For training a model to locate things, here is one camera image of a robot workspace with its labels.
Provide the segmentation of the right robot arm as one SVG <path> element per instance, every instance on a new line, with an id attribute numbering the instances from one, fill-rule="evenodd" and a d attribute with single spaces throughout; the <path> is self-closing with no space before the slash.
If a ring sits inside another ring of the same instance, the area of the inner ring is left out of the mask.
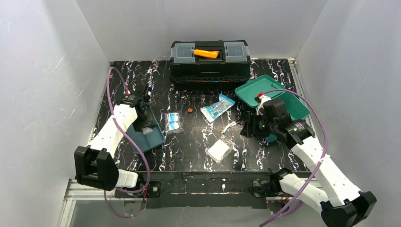
<path id="1" fill-rule="evenodd" d="M 316 172 L 313 177 L 321 187 L 310 185 L 283 168 L 251 190 L 258 195 L 267 190 L 292 195 L 317 211 L 328 227 L 353 227 L 365 220 L 377 202 L 374 194 L 362 191 L 342 173 L 330 156 L 324 154 L 307 122 L 292 119 L 284 101 L 265 95 L 255 100 L 259 106 L 255 111 L 246 112 L 241 135 L 247 138 L 274 135 Z"/>

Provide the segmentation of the white medicine bottle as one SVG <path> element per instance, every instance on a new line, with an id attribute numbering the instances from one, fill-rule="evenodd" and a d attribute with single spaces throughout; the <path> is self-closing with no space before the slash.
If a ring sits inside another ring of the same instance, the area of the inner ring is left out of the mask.
<path id="1" fill-rule="evenodd" d="M 142 128 L 142 133 L 143 133 L 144 135 L 151 134 L 152 132 L 153 132 L 153 128 L 152 128 L 151 126 Z"/>

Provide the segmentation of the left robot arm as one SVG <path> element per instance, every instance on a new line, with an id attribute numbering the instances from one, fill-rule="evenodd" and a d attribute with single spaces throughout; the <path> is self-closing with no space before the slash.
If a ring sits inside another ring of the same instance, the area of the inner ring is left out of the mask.
<path id="1" fill-rule="evenodd" d="M 124 95 L 99 133 L 86 146 L 76 148 L 74 162 L 79 184 L 106 191 L 134 189 L 138 185 L 139 174 L 118 169 L 113 157 L 131 126 L 143 135 L 153 132 L 156 123 L 147 105 L 152 91 L 151 86 L 146 86 L 142 94 Z"/>

